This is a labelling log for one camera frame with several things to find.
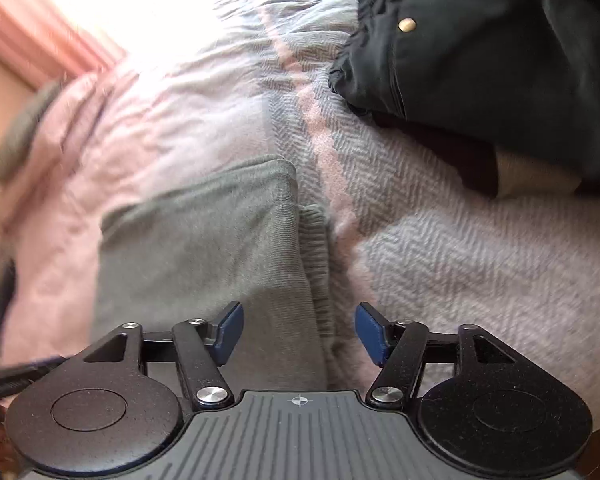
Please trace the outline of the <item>left pink curtain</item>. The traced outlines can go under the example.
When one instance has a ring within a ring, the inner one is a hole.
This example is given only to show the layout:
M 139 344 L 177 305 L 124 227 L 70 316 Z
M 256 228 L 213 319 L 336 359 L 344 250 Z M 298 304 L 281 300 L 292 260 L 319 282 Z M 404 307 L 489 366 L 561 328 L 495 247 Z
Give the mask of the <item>left pink curtain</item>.
M 0 61 L 33 88 L 106 70 L 124 57 L 122 47 L 74 24 L 53 0 L 0 0 Z

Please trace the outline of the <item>grey striped pillow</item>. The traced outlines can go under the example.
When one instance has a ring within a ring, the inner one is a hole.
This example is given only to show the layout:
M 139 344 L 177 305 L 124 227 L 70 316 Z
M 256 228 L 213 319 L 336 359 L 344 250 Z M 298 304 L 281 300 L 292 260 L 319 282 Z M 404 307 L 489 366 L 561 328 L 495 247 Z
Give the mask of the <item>grey striped pillow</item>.
M 0 186 L 12 180 L 27 160 L 38 124 L 66 85 L 67 79 L 60 78 L 43 86 L 7 127 L 0 142 Z

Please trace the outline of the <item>black clothes pile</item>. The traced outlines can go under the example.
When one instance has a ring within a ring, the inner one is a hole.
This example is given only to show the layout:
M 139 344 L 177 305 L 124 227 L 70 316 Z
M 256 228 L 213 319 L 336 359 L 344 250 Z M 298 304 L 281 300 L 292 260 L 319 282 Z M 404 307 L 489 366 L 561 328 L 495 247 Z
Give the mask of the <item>black clothes pile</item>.
M 600 197 L 600 0 L 358 0 L 329 87 L 489 197 Z

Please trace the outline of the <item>pink duvet on bed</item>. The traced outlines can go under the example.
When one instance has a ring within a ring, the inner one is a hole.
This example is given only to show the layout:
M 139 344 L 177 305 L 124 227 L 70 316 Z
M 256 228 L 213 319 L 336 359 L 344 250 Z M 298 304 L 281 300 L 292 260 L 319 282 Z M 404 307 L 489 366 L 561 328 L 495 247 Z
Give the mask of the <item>pink duvet on bed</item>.
M 356 114 L 329 72 L 358 0 L 76 0 L 76 24 L 125 57 L 67 79 L 0 186 L 17 284 L 11 366 L 98 338 L 102 220 L 275 155 L 326 214 L 335 339 L 326 389 L 376 370 L 355 307 L 435 332 L 475 324 L 577 394 L 600 425 L 600 197 L 489 197 L 411 136 Z

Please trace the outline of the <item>grey sweatpants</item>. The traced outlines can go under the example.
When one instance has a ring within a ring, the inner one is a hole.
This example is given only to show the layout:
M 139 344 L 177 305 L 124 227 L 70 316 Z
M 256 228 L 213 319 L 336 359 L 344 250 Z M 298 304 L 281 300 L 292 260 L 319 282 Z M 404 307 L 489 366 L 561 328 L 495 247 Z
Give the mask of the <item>grey sweatpants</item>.
M 262 156 L 102 220 L 94 321 L 170 330 L 242 304 L 234 391 L 324 390 L 335 339 L 327 220 L 286 159 Z

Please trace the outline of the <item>black folded garment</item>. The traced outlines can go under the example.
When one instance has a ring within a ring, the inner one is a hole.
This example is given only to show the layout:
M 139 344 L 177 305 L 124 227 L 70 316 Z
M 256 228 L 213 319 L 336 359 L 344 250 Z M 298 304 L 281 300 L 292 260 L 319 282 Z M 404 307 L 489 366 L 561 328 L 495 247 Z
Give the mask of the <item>black folded garment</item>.
M 8 313 L 9 306 L 12 303 L 12 300 L 15 296 L 16 284 L 17 271 L 15 261 L 9 259 L 5 263 L 4 268 L 3 270 L 1 270 L 0 273 L 0 347 L 3 325 L 5 323 L 5 318 Z

